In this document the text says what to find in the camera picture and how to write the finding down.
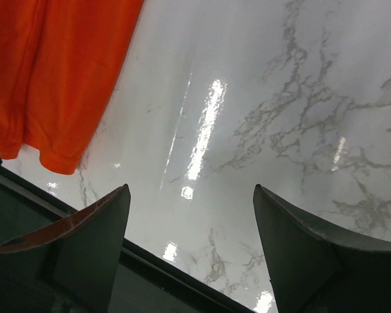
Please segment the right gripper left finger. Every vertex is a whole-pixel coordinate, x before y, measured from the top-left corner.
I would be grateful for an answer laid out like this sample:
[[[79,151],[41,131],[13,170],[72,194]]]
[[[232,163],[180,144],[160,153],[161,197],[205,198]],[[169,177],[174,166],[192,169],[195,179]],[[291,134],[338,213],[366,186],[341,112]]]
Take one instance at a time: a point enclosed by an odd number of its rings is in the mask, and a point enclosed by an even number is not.
[[[131,195],[120,186],[85,209],[0,246],[0,312],[107,312]]]

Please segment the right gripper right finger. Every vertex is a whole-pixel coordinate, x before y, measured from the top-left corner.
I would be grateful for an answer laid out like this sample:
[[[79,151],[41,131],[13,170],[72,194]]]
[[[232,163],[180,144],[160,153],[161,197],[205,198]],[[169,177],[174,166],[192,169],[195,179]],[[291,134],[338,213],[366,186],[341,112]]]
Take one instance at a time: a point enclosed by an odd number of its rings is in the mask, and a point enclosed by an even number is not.
[[[278,312],[391,312],[391,242],[256,185],[253,207]]]

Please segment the orange t shirt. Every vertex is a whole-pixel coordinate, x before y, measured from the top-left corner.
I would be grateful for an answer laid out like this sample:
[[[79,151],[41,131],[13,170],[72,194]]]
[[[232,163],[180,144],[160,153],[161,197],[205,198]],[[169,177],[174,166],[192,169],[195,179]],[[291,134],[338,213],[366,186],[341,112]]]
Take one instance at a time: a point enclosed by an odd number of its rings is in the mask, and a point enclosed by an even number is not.
[[[73,174],[121,72],[142,1],[0,1],[0,157],[23,145]]]

